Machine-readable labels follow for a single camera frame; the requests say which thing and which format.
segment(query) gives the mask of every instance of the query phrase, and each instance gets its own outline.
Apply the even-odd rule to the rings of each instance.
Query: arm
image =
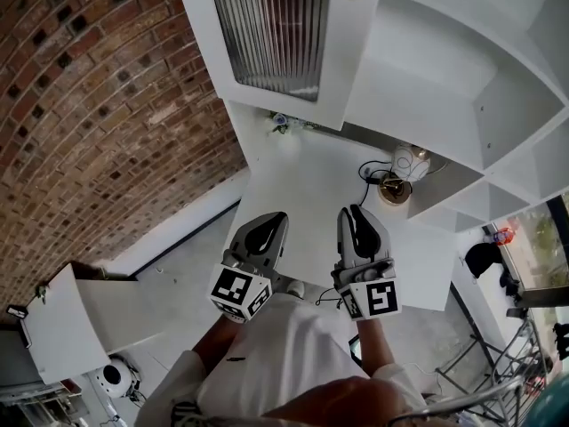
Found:
[[[358,321],[357,332],[362,349],[362,368],[368,375],[372,376],[378,368],[395,362],[378,319]]]
[[[227,354],[242,326],[221,315],[194,347],[192,351],[196,352],[204,363],[207,374],[210,374]]]

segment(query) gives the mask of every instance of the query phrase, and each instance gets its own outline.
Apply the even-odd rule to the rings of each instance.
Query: brick wall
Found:
[[[0,0],[0,322],[245,166],[181,0]]]

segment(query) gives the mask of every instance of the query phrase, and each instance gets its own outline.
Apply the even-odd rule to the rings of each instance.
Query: ribbed glass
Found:
[[[329,0],[215,0],[239,84],[318,99]]]

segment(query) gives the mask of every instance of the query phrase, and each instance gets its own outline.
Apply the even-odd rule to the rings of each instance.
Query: white cube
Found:
[[[238,323],[255,316],[273,294],[268,278],[223,264],[215,264],[207,292],[213,305]]]
[[[393,315],[401,311],[397,278],[350,283],[339,293],[353,321]]]

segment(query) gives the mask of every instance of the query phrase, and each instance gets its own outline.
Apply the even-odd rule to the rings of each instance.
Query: white shirt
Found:
[[[167,425],[173,402],[196,401],[207,416],[255,417],[333,380],[367,377],[349,354],[349,318],[289,294],[274,294],[205,377],[185,351],[139,412],[137,426]],[[373,378],[388,380],[410,407],[424,405],[405,370],[391,364]]]

